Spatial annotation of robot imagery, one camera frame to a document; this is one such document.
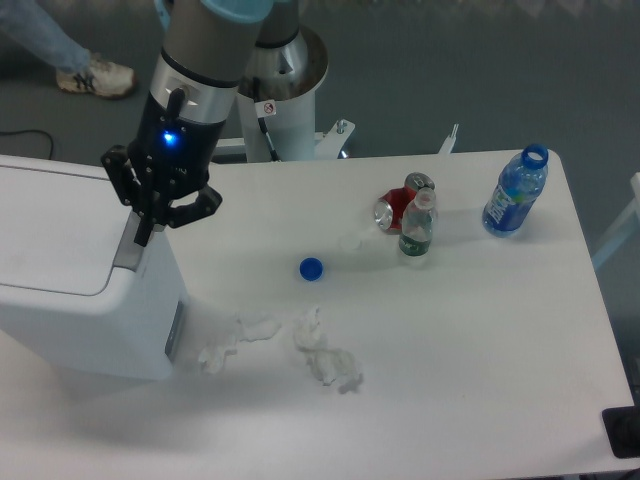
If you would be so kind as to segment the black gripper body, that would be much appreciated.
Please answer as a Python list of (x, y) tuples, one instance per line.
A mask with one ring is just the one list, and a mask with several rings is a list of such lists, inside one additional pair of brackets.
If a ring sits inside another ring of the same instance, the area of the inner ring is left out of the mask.
[(128, 154), (135, 168), (154, 172), (156, 192), (181, 199), (207, 185), (209, 163), (223, 126), (222, 122), (172, 118), (149, 95)]

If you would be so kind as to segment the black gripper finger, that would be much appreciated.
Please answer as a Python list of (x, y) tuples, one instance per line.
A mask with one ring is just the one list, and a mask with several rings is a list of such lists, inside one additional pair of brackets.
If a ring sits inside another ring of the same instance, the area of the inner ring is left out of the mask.
[(173, 229), (183, 227), (214, 215), (222, 202), (221, 194), (206, 186), (198, 191), (192, 203), (178, 207), (167, 206), (160, 216), (159, 224)]
[(134, 242), (147, 246), (158, 222), (154, 211), (156, 195), (153, 191), (153, 173), (139, 177), (123, 145), (114, 145), (101, 156), (101, 163), (119, 201), (131, 208), (138, 219)]

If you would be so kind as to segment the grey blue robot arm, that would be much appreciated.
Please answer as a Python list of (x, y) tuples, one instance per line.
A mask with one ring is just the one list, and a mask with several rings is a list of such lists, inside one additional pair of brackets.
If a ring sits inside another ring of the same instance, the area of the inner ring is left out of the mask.
[(209, 164), (271, 1), (176, 1), (134, 139), (101, 158), (134, 241), (213, 215)]

